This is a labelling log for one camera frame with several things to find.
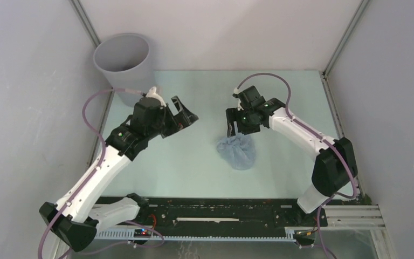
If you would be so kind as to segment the blue translucent trash bag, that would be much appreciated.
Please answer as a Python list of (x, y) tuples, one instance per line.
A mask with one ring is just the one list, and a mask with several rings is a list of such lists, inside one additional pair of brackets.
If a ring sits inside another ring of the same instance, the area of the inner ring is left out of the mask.
[(220, 139), (216, 143), (216, 150), (219, 156), (235, 170), (251, 169), (256, 161), (254, 141), (251, 136), (242, 133)]

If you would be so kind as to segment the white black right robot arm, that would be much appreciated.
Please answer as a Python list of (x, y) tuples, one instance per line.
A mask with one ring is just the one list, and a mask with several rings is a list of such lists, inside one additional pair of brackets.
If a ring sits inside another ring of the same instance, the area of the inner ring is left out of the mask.
[(314, 217), (313, 211), (345, 185), (354, 183), (356, 160), (350, 140), (321, 133), (292, 113), (286, 103), (277, 98), (265, 100), (255, 86), (242, 91), (235, 88), (233, 97), (238, 105), (226, 109), (228, 137), (258, 133), (266, 127), (287, 137), (314, 161), (311, 184), (292, 210), (296, 224), (307, 225)]

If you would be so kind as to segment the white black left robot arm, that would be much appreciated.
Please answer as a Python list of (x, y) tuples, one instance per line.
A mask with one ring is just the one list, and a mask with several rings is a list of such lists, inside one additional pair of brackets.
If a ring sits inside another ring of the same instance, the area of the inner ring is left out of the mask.
[(93, 209), (111, 181), (148, 147), (157, 136), (169, 137), (195, 123), (199, 117), (190, 112), (177, 96), (171, 98), (177, 108), (173, 114), (161, 97), (147, 94), (132, 114), (103, 140), (102, 151), (81, 179), (56, 203), (44, 202), (39, 213), (52, 232), (70, 251), (87, 248), (96, 234), (115, 224), (131, 220), (144, 224), (149, 217), (146, 202), (130, 194), (101, 209)]

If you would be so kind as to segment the grey plastic trash bin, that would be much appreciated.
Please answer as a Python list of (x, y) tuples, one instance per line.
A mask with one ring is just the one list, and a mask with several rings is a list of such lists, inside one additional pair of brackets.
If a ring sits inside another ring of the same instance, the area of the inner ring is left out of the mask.
[(112, 88), (147, 93), (156, 86), (152, 47), (143, 35), (123, 33), (108, 38), (95, 49), (93, 63)]

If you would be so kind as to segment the small electronics board with leds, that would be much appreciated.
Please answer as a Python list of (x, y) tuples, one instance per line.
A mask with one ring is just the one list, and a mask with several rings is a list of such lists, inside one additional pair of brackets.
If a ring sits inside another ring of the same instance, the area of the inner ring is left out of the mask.
[(152, 232), (147, 229), (135, 229), (133, 233), (134, 238), (152, 237)]

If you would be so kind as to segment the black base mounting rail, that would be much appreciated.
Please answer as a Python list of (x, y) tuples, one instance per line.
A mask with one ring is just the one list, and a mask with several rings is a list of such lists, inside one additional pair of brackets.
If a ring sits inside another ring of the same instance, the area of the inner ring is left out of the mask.
[(245, 229), (308, 232), (317, 226), (327, 226), (327, 221), (321, 218), (324, 214), (324, 211), (304, 213), (295, 199), (148, 197), (134, 222), (154, 226), (164, 233), (238, 233)]

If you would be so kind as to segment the aluminium frame rail right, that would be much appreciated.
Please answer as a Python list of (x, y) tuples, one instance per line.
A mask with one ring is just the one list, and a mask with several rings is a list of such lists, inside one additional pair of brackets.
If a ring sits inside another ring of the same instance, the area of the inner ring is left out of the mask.
[(338, 105), (335, 100), (335, 94), (333, 92), (333, 88), (330, 86), (330, 76), (335, 68), (335, 65), (339, 61), (341, 55), (343, 54), (346, 46), (349, 43), (350, 38), (354, 34), (355, 30), (357, 29), (359, 23), (361, 22), (362, 18), (364, 17), (368, 7), (372, 3), (371, 0), (362, 0), (359, 2), (352, 18), (350, 19), (344, 33), (340, 41), (338, 42), (333, 54), (331, 55), (325, 69), (320, 72), (320, 78), (322, 80), (323, 89), (326, 94), (326, 98), (328, 101), (328, 105), (330, 108), (330, 112), (335, 124), (336, 133), (339, 137), (345, 136), (345, 131), (343, 128), (342, 119), (339, 113)]

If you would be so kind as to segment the aluminium frame rail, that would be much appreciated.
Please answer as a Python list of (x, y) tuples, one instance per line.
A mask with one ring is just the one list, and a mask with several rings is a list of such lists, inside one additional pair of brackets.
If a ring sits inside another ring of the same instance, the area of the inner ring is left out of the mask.
[[(90, 39), (90, 41), (93, 44), (93, 50), (95, 50), (101, 43), (100, 37), (98, 36), (93, 23), (91, 22), (87, 11), (84, 7), (84, 5), (82, 4), (81, 1), (79, 0), (69, 0), (69, 3), (71, 4), (75, 14), (77, 15), (77, 17), (79, 18), (80, 24), (82, 25), (82, 27), (84, 28), (88, 38)], [(110, 92), (106, 95), (106, 102), (105, 102), (105, 106), (104, 109), (102, 111), (101, 117), (100, 117), (100, 124), (98, 125), (98, 131), (100, 133), (104, 132), (104, 128), (105, 128), (105, 124), (106, 124), (106, 120), (108, 117), (108, 112), (114, 97), (114, 93)], [(87, 164), (87, 167), (89, 167), (90, 165), (92, 165), (92, 162), (94, 161), (94, 159), (97, 156), (97, 152), (100, 150), (100, 141), (98, 139), (96, 139), (92, 152), (91, 152), (91, 159)]]
[(336, 133), (339, 137), (345, 136), (345, 131), (343, 128), (342, 119), (339, 113), (338, 105), (335, 100), (335, 94), (333, 92), (333, 88), (330, 86), (330, 76), (335, 68), (335, 65), (339, 61), (341, 55), (343, 54), (346, 46), (349, 43), (350, 38), (354, 34), (355, 30), (357, 29), (359, 23), (361, 22), (362, 18), (364, 17), (368, 7), (372, 3), (371, 0), (362, 0), (359, 2), (352, 18), (350, 19), (344, 33), (340, 41), (338, 42), (333, 54), (331, 55), (325, 69), (320, 72), (320, 78), (322, 80), (323, 89), (326, 94), (326, 98), (328, 101), (328, 105), (330, 108), (330, 112), (335, 124)]

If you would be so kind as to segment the aluminium frame rail left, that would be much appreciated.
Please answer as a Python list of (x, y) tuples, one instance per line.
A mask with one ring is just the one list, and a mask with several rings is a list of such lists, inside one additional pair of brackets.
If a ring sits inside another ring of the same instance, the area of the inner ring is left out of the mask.
[[(81, 1), (79, 0), (69, 0), (69, 3), (71, 4), (75, 14), (77, 15), (77, 17), (79, 18), (80, 24), (82, 25), (82, 27), (84, 28), (88, 38), (90, 39), (90, 41), (93, 44), (93, 50), (95, 50), (101, 43), (100, 37), (98, 36), (93, 23), (91, 22), (87, 11), (84, 7), (84, 5), (82, 4)], [(106, 124), (106, 120), (108, 117), (108, 112), (114, 97), (114, 93), (110, 92), (106, 95), (106, 102), (105, 102), (105, 106), (104, 109), (102, 111), (101, 117), (100, 117), (100, 124), (98, 125), (98, 131), (100, 133), (104, 132), (104, 128), (105, 128), (105, 124)], [(92, 152), (91, 152), (91, 159), (87, 164), (87, 167), (89, 167), (90, 165), (92, 165), (92, 162), (94, 161), (94, 159), (97, 156), (97, 152), (100, 150), (100, 141), (98, 139), (96, 139)]]

